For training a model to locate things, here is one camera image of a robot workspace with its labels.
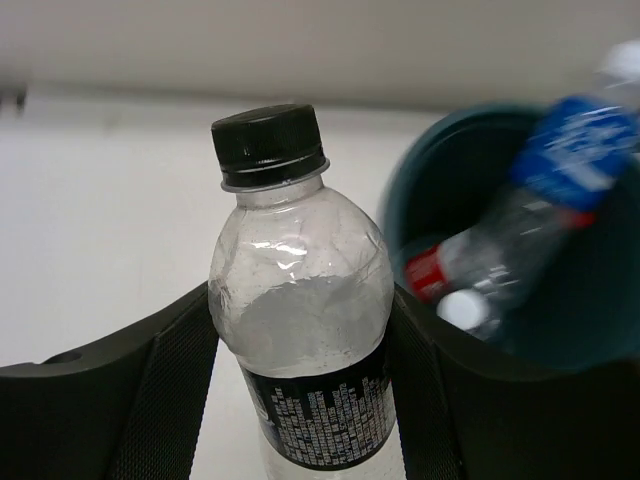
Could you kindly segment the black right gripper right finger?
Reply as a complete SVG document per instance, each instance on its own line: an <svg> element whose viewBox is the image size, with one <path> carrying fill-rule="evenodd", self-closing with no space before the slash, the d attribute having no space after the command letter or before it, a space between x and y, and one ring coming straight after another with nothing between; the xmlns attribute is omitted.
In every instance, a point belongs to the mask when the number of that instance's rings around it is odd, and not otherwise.
<svg viewBox="0 0 640 480"><path fill-rule="evenodd" d="M457 330L402 288L387 329L410 479L635 479L639 366L546 370Z"/></svg>

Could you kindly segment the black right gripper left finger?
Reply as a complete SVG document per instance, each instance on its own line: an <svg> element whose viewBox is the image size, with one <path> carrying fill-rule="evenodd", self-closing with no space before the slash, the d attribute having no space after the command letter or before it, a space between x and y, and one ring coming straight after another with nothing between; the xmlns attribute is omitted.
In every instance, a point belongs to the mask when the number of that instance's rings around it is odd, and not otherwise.
<svg viewBox="0 0 640 480"><path fill-rule="evenodd" d="M2 478L189 478L217 345L200 285L99 340L3 367Z"/></svg>

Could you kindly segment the red label water bottle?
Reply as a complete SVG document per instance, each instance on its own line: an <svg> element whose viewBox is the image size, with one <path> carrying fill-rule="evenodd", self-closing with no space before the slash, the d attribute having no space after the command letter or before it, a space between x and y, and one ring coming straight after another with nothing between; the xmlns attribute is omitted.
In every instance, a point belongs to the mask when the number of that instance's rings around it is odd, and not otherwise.
<svg viewBox="0 0 640 480"><path fill-rule="evenodd" d="M566 239L594 220L593 213L566 209L490 214L451 237L406 249L401 279L426 303L469 290L486 302L512 307L527 297Z"/></svg>

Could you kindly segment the dark label bottle black cap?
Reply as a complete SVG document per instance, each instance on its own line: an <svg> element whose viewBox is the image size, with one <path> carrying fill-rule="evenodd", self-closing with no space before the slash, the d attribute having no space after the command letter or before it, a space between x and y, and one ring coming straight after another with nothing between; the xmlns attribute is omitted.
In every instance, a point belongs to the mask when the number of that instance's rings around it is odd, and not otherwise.
<svg viewBox="0 0 640 480"><path fill-rule="evenodd" d="M257 414L271 479L402 479L385 332L395 285L370 217L327 187L315 110L212 124L236 205L208 280L215 328Z"/></svg>

